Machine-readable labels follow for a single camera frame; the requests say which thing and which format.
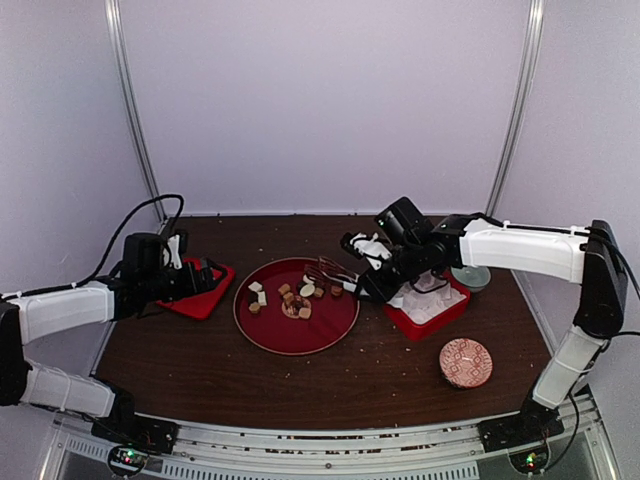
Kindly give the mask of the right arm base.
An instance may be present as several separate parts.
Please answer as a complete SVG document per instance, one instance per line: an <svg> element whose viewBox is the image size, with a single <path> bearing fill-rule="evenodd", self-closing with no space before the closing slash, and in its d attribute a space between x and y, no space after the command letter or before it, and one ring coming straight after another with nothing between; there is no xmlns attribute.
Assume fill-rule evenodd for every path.
<svg viewBox="0 0 640 480"><path fill-rule="evenodd" d="M522 413L484 420L477 428L485 453L506 453L511 467L529 476L551 466L549 440L565 431L556 417L540 419Z"/></svg>

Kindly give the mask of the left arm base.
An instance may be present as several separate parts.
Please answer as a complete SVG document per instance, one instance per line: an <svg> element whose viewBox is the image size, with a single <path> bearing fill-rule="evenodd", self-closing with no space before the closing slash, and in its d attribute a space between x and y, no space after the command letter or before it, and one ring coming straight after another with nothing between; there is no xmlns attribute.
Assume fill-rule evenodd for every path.
<svg viewBox="0 0 640 480"><path fill-rule="evenodd" d="M175 422L137 414L121 418L84 414L83 419L92 424L94 437L113 443L106 465L112 474L122 479L140 474L150 460L171 454L179 432Z"/></svg>

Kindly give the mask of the metal serving tongs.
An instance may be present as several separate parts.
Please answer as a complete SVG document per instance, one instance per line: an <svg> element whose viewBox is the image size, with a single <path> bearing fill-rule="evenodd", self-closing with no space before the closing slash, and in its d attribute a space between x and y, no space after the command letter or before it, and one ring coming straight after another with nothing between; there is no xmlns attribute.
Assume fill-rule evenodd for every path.
<svg viewBox="0 0 640 480"><path fill-rule="evenodd" d="M359 277L358 274L326 256L319 256L305 265L304 274L311 277L317 285L340 286L349 293L354 292Z"/></svg>

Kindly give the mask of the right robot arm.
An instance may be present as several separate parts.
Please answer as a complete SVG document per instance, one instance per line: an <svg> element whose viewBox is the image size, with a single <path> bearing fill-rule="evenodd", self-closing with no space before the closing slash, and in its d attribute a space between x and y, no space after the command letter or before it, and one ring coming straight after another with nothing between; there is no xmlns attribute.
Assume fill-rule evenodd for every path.
<svg viewBox="0 0 640 480"><path fill-rule="evenodd" d="M383 239L363 233L344 238L345 248L369 264L355 291L373 302L390 303L402 285L427 271L513 273L553 349L512 423L519 440L535 440L624 325L627 294L637 282L613 227L599 219L586 226L519 225L482 214L450 215L433 226L390 211L377 223Z"/></svg>

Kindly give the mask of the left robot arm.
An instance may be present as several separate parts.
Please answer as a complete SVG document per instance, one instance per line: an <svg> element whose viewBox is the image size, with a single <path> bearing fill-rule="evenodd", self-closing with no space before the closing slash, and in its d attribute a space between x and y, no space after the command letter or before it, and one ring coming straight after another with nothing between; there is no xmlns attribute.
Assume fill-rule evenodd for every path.
<svg viewBox="0 0 640 480"><path fill-rule="evenodd" d="M141 314L147 304L171 304L213 292L229 271L208 259L164 266L152 273L103 276L86 285L22 294L1 301L1 404L20 403L104 418L106 429L123 444L144 433L138 415L117 405L116 389L93 378L30 362L23 347L34 340L90 324Z"/></svg>

